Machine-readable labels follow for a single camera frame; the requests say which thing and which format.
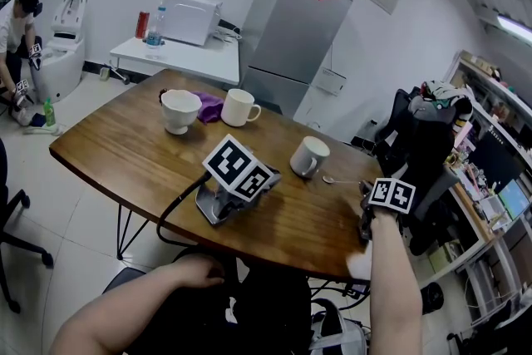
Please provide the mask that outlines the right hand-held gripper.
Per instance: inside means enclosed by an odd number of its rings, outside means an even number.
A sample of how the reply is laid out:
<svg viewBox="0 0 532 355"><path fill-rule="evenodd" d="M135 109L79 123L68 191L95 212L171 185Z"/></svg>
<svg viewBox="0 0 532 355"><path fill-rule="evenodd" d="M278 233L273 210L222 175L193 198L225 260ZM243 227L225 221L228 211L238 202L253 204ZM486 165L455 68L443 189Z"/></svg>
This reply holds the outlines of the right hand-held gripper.
<svg viewBox="0 0 532 355"><path fill-rule="evenodd" d="M371 222L375 217L375 207L388 209L394 214L409 214L416 194L414 185L396 178L377 178L374 184L361 180L359 190L364 197L359 234L364 240L372 239Z"/></svg>

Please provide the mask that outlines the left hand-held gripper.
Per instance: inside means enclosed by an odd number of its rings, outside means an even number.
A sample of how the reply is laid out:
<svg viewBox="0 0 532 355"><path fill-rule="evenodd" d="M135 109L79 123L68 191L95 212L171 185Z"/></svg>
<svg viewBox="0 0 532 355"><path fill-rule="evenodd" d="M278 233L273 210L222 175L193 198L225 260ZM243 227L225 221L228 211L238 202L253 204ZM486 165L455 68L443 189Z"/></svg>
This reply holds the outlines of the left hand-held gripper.
<svg viewBox="0 0 532 355"><path fill-rule="evenodd" d="M265 165L232 135L227 135L203 161L217 187L199 186L196 206L208 222L220 225L232 214L250 210L280 180L278 170Z"/></svg>

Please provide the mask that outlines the person's left hand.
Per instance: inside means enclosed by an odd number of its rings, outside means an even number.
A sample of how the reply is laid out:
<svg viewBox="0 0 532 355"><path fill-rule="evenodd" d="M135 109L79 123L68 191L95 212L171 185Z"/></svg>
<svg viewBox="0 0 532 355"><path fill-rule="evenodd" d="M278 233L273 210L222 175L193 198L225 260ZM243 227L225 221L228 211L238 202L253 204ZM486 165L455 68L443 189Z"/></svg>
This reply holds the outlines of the person's left hand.
<svg viewBox="0 0 532 355"><path fill-rule="evenodd" d="M180 287L208 288L221 285L225 272L220 262L206 254L187 254L171 266Z"/></svg>

